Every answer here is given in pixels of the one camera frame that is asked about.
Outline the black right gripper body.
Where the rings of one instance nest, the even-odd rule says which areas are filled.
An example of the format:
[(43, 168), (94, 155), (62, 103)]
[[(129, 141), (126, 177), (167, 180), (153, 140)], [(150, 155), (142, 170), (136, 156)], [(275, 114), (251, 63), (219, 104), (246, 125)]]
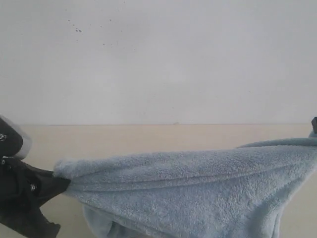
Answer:
[(313, 133), (317, 134), (317, 117), (314, 117), (311, 121)]

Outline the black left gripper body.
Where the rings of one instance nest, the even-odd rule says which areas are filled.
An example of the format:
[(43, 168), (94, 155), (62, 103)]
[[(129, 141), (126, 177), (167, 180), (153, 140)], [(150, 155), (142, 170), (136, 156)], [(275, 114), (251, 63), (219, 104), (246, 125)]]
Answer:
[(36, 188), (29, 184), (29, 166), (13, 157), (0, 159), (0, 223), (26, 238), (55, 238), (60, 225), (42, 214)]

